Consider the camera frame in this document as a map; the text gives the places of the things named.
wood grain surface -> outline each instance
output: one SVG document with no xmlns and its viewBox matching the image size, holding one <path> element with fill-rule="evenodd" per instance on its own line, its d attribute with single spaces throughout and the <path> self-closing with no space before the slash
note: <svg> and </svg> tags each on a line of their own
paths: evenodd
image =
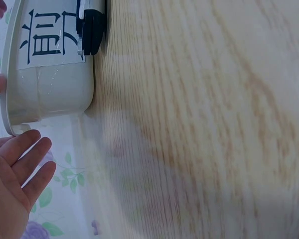
<svg viewBox="0 0 299 239">
<path fill-rule="evenodd" d="M 100 238 L 299 238 L 299 0 L 108 1 L 73 122 Z"/>
</svg>

